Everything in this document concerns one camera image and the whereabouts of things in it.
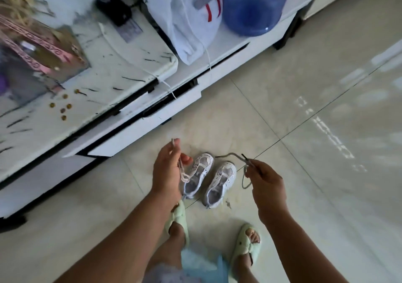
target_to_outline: tile floor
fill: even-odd
[[[0,281],[55,280],[150,190],[153,161],[172,137],[192,156],[236,152],[269,163],[285,180],[292,215],[350,282],[402,281],[401,5],[339,0],[285,48],[203,91],[0,234]],[[190,238],[228,257],[240,225],[251,222],[264,240],[254,274],[288,282],[241,174],[217,209],[186,201]]]

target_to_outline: pink lanyard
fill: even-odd
[[[2,39],[6,45],[8,45],[8,47],[10,47],[12,50],[14,50],[20,57],[23,58],[23,60],[25,62],[28,63],[28,65],[33,69],[36,70],[38,72],[43,72],[45,74],[51,73],[52,70],[44,65],[42,65],[41,63],[39,63],[38,61],[36,61],[35,59],[33,59],[32,57],[30,57],[29,55],[27,55],[20,47],[18,47],[18,45],[16,43],[14,43],[7,35],[4,34],[4,32],[2,32],[0,30],[0,39]]]
[[[13,23],[12,21],[8,20],[6,17],[4,17],[2,15],[0,15],[0,23],[7,26],[8,28],[18,32],[19,34],[23,35],[24,37],[27,37],[28,39],[34,41],[38,45],[41,45],[45,49],[49,50],[54,55],[56,55],[62,62],[71,62],[71,60],[74,58],[74,56],[71,53],[65,52],[64,50],[62,50],[56,46],[53,46],[49,42],[41,39],[40,37],[36,36],[33,33],[27,31],[25,28],[20,27],[19,25]]]

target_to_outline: water bottle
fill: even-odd
[[[280,20],[286,0],[224,0],[223,19],[234,32],[249,37],[270,31]]]

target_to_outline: white plastic bag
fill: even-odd
[[[156,23],[169,37],[180,59],[187,65],[203,55],[222,20],[223,0],[144,2]]]

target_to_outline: green slipper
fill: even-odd
[[[181,225],[184,228],[184,234],[186,235],[186,247],[190,244],[190,238],[188,237],[187,221],[186,221],[186,207],[182,200],[178,202],[178,206],[170,213],[170,217],[165,224],[165,230],[169,234],[170,226],[173,222]]]
[[[253,229],[259,235],[259,237],[260,237],[259,243],[252,244],[249,237],[246,235],[247,229],[250,229],[250,228]],[[235,246],[233,254],[232,254],[232,259],[230,260],[229,275],[232,278],[236,279],[236,277],[233,274],[233,265],[234,265],[234,261],[236,260],[236,258],[239,255],[245,255],[246,253],[249,253],[251,256],[251,265],[254,265],[254,263],[257,261],[258,256],[260,254],[261,243],[262,243],[261,234],[258,232],[258,230],[250,224],[244,224],[242,229],[240,230],[239,236],[237,237],[236,246]]]

